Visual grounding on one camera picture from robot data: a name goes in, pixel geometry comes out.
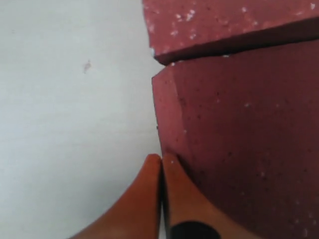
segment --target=orange object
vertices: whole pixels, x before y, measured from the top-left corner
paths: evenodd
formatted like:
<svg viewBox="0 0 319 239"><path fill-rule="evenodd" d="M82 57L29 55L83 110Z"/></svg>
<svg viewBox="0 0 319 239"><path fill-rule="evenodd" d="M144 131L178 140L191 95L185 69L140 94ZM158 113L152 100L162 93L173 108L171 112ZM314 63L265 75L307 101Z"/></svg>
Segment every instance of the orange object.
<svg viewBox="0 0 319 239"><path fill-rule="evenodd" d="M160 171L160 157L149 155L122 197L96 222L70 239L157 239Z"/></svg>
<svg viewBox="0 0 319 239"><path fill-rule="evenodd" d="M171 239L261 239L212 205L172 154L163 158L166 231Z"/></svg>

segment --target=white table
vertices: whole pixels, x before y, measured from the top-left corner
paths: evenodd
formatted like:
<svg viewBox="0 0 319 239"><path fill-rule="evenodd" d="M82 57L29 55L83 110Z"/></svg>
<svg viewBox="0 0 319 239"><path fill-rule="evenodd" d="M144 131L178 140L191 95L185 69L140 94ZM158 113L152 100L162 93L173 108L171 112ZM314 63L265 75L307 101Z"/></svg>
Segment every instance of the white table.
<svg viewBox="0 0 319 239"><path fill-rule="evenodd" d="M140 0L0 1L0 238L66 238L121 196L160 153L161 68Z"/></svg>

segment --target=white surface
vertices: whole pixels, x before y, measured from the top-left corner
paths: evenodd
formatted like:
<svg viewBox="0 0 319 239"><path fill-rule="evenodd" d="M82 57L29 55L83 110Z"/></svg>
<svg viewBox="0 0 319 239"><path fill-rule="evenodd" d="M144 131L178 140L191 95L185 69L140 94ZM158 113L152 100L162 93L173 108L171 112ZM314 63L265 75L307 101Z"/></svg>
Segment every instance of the white surface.
<svg viewBox="0 0 319 239"><path fill-rule="evenodd" d="M162 66L140 0L1 0L0 30L0 238L67 238L160 153Z"/></svg>

